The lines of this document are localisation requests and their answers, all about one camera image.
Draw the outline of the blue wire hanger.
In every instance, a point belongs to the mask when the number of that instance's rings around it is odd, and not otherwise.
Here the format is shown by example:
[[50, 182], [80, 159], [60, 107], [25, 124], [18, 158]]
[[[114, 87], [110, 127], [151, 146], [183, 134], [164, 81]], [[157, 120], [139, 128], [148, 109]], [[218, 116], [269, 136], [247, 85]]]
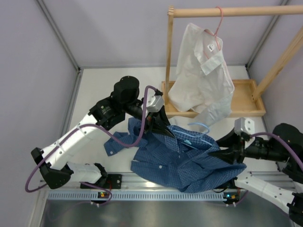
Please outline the blue wire hanger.
[[210, 130], [206, 125], [199, 122], [190, 123], [189, 125], [203, 126], [206, 131], [192, 131], [177, 125], [172, 125], [169, 129], [181, 144], [192, 149], [200, 149], [200, 147], [210, 148], [215, 144], [214, 139], [208, 135]]

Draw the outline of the blue checkered shirt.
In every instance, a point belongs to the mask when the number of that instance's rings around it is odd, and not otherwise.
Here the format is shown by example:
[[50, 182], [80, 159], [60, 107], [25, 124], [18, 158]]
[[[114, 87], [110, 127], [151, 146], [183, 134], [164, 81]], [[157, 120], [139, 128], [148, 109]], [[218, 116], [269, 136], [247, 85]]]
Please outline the blue checkered shirt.
[[[181, 144], [176, 137], [147, 132], [143, 134], [137, 147], [138, 150], [131, 161], [130, 169], [144, 179], [148, 179], [153, 174], [159, 177], [169, 174], [181, 176], [186, 173], [235, 177], [246, 169], [243, 163], [231, 165], [209, 156], [209, 152], [220, 150], [216, 141], [210, 148], [192, 149]], [[215, 188], [208, 185], [206, 188], [190, 186], [178, 190], [185, 193], [197, 193], [212, 189]]]

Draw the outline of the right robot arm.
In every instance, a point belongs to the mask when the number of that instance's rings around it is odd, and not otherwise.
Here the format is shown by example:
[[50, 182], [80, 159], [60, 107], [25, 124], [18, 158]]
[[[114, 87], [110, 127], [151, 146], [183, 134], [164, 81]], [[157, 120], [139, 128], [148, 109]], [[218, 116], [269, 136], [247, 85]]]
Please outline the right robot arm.
[[252, 162], [248, 170], [236, 175], [221, 174], [226, 188], [236, 186], [252, 192], [282, 210], [294, 223], [303, 225], [303, 134], [296, 127], [281, 123], [272, 133], [256, 132], [250, 118], [239, 118], [226, 136], [217, 140], [221, 148], [210, 152], [228, 164]]

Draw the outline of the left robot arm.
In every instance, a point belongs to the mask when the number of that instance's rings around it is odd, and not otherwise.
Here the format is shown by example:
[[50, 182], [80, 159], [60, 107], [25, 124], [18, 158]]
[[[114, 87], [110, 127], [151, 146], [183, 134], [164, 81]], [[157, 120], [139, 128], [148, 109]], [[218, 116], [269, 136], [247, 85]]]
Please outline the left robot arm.
[[[139, 99], [139, 80], [124, 76], [114, 84], [110, 96], [98, 101], [84, 118], [64, 136], [45, 148], [35, 148], [31, 156], [45, 184], [58, 189], [68, 182], [79, 182], [81, 188], [101, 189], [108, 183], [108, 173], [99, 164], [76, 164], [71, 158], [80, 149], [103, 134], [108, 135], [125, 148], [135, 147], [143, 134], [151, 132], [174, 137], [169, 130], [163, 93], [147, 86], [144, 97]], [[134, 142], [123, 142], [109, 131], [125, 120], [126, 114], [141, 122], [139, 135]]]

